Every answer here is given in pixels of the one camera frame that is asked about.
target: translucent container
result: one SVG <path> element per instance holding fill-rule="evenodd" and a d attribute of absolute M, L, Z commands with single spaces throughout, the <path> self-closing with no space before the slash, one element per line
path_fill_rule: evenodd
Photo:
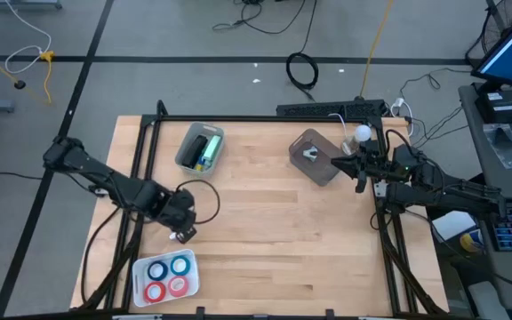
<path fill-rule="evenodd" d="M 205 136 L 206 139 L 208 139 L 208 142 L 211 142 L 212 136 L 220 136 L 220 142 L 219 146 L 217 147 L 217 150 L 214 154 L 214 157 L 212 158 L 212 165 L 210 168 L 204 170 L 204 171 L 198 171 L 195 169 L 187 168 L 186 166 L 182 165 L 183 163 L 183 157 L 187 153 L 187 150 L 195 141 L 196 137 L 199 135 Z M 209 177 L 212 172 L 214 171 L 214 168 L 216 167 L 220 152 L 222 152 L 222 148 L 224 147 L 224 131 L 219 128 L 215 127 L 210 124 L 204 124 L 199 122 L 194 122 L 191 124 L 191 126 L 188 128 L 187 134 L 185 135 L 185 138 L 183 138 L 183 141 L 181 142 L 181 146 L 179 147 L 179 151 L 177 151 L 177 155 L 175 156 L 175 163 L 179 166 L 183 171 L 195 175 L 197 177 Z"/>
<path fill-rule="evenodd" d="M 315 161 L 303 156 L 303 152 L 310 150 L 312 147 L 317 148 Z M 339 169 L 331 164 L 331 159 L 344 156 L 339 148 L 313 129 L 304 131 L 291 144 L 289 152 L 290 162 L 319 186 L 325 186 L 339 173 Z"/>

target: white tray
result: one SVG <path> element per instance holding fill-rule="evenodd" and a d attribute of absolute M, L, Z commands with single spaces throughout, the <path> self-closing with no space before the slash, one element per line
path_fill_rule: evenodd
<path fill-rule="evenodd" d="M 171 272 L 171 261 L 173 258 L 181 255 L 185 256 L 185 258 L 187 258 L 190 263 L 190 269 L 187 272 L 187 274 L 184 275 L 184 277 L 186 277 L 188 281 L 188 290 L 187 293 L 185 293 L 181 297 L 173 297 L 169 292 L 169 282 L 171 281 L 171 279 L 175 277 L 173 272 Z M 159 280 L 159 282 L 162 283 L 166 288 L 165 297 L 159 302 L 149 302 L 145 299 L 144 291 L 146 287 L 152 282 L 155 282 L 155 280 L 149 278 L 148 268 L 151 263 L 159 260 L 162 261 L 168 267 L 167 276 L 162 280 Z M 193 251 L 189 249 L 184 249 L 176 252 L 161 254 L 155 257 L 136 260 L 135 262 L 133 262 L 132 266 L 132 280 L 133 303 L 137 307 L 147 307 L 157 303 L 163 303 L 175 299 L 192 296 L 193 294 L 199 291 L 199 271 L 196 266 L 195 254 L 193 253 Z"/>

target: gray floor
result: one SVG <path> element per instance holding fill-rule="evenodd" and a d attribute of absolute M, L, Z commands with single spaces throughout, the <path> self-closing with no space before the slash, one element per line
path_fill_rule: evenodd
<path fill-rule="evenodd" d="M 20 14 L 52 34 L 52 48 L 58 55 L 85 55 L 105 0 L 63 3 L 60 12 L 37 8 Z M 254 24 L 280 28 L 299 4 L 267 0 Z M 385 5 L 385 0 L 319 0 L 306 53 L 366 57 Z M 484 7 L 483 1 L 396 2 L 376 56 L 460 59 L 479 32 Z M 115 0 L 97 54 L 285 56 L 301 47 L 311 8 L 308 2 L 284 34 L 266 36 L 242 27 L 212 32 L 212 25 L 238 17 L 240 6 L 227 0 Z M 44 37 L 0 10 L 0 54 L 28 44 L 43 45 Z M 0 99 L 15 100 L 17 108 L 13 114 L 0 114 L 0 171 L 42 175 L 42 154 L 60 127 L 81 67 L 81 63 L 53 63 L 51 91 L 56 103 L 50 108 L 14 90 L 0 74 Z M 446 66 L 373 65 L 365 96 L 392 103 L 406 79 L 442 67 Z M 320 79 L 312 91 L 316 100 L 351 100 L 358 94 L 364 65 L 322 64 L 319 68 Z M 43 94 L 45 72 L 45 64 L 37 63 L 20 77 Z M 311 77 L 305 65 L 294 66 L 294 73 L 302 80 Z M 474 80 L 446 71 L 436 73 L 436 78 L 442 84 L 440 91 L 431 89 L 426 80 L 409 84 L 404 91 L 414 116 L 429 125 L 458 107 L 457 88 Z M 104 160 L 116 117 L 153 113 L 158 99 L 171 114 L 186 115 L 273 115 L 277 104 L 307 102 L 289 83 L 283 64 L 94 63 L 69 135 Z M 465 117 L 458 115 L 443 130 L 464 124 Z M 420 137 L 418 130 L 415 133 L 414 140 Z M 431 141 L 424 151 L 452 175 L 470 178 L 480 173 L 468 130 Z M 465 156 L 460 159 L 454 154 Z M 37 187 L 37 181 L 0 176 L 0 289 Z M 68 309 L 93 206 L 94 199 L 71 181 L 53 179 L 6 315 Z"/>

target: red tape roll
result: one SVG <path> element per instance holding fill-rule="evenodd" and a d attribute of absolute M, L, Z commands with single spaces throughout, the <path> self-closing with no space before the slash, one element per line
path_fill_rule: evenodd
<path fill-rule="evenodd" d="M 167 286 L 169 287 L 169 293 L 175 298 L 184 296 L 188 291 L 188 281 L 184 276 L 174 277 Z"/>
<path fill-rule="evenodd" d="M 155 287 L 159 288 L 159 296 L 156 298 L 151 297 L 150 291 L 155 289 Z M 159 281 L 152 282 L 151 284 L 148 284 L 146 287 L 146 290 L 143 292 L 144 299 L 149 303 L 155 303 L 163 300 L 165 298 L 165 286 L 164 284 L 160 283 Z"/>

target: wooden table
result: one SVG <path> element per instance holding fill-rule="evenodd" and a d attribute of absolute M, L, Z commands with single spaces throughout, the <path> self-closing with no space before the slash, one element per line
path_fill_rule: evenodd
<path fill-rule="evenodd" d="M 406 136 L 403 119 L 386 118 L 383 123 L 385 129 L 393 128 Z M 139 124 L 140 116 L 117 119 L 108 165 L 125 174 L 131 170 Z M 148 308 L 132 305 L 131 311 L 194 314 L 197 306 L 204 306 L 207 314 L 311 316 L 324 315 L 327 308 L 332 308 L 337 316 L 391 316 L 380 237 L 369 226 L 374 213 L 371 187 L 356 194 L 356 181 L 342 172 L 327 186 L 318 187 L 289 161 L 288 146 L 307 128 L 316 129 L 339 146 L 344 138 L 341 125 L 213 124 L 225 132 L 221 159 L 208 179 L 220 193 L 219 216 L 198 226 L 196 236 L 185 245 L 169 240 L 168 228 L 148 224 L 140 248 L 140 258 L 184 248 L 193 250 L 200 290 L 192 297 Z M 162 122 L 153 178 L 167 188 L 192 178 L 174 163 L 189 125 Z M 349 124 L 348 129 L 352 132 L 354 125 Z M 391 146 L 398 145 L 395 135 L 390 139 Z M 194 195 L 197 219 L 209 217 L 215 206 L 214 195 L 200 188 L 194 190 Z M 108 199 L 97 200 L 89 235 L 113 209 Z M 425 214 L 423 208 L 413 210 Z M 402 220 L 413 274 L 436 303 L 447 309 L 427 222 L 408 215 Z M 119 221 L 117 216 L 107 224 L 92 247 L 87 294 L 111 266 Z M 124 278 L 125 270 L 118 279 L 118 288 L 124 287 Z M 72 306 L 81 304 L 79 285 L 80 277 Z M 403 286 L 398 288 L 404 297 Z M 120 301 L 122 289 L 117 292 L 116 300 Z M 405 299 L 401 299 L 401 305 L 407 310 Z"/>

